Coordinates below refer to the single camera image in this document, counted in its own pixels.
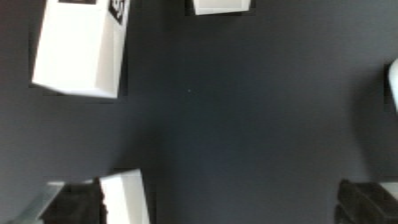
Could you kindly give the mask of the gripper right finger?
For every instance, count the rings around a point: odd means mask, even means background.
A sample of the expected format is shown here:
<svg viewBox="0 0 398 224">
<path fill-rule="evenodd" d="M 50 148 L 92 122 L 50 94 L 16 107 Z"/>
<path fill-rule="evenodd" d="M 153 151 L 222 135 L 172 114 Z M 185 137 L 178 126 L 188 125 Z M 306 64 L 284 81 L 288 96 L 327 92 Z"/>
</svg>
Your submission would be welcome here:
<svg viewBox="0 0 398 224">
<path fill-rule="evenodd" d="M 339 182 L 334 224 L 398 224 L 398 182 Z"/>
</svg>

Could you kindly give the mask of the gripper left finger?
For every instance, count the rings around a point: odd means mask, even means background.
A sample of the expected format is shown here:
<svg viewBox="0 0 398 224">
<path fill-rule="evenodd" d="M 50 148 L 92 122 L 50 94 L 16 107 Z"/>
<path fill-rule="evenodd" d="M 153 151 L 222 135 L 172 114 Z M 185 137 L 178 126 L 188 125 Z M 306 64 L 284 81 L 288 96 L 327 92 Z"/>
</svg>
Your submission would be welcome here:
<svg viewBox="0 0 398 224">
<path fill-rule="evenodd" d="M 12 219 L 11 224 L 44 224 L 41 216 L 60 193 L 64 185 L 64 182 L 46 183 L 44 189 L 30 201 L 20 215 Z"/>
</svg>

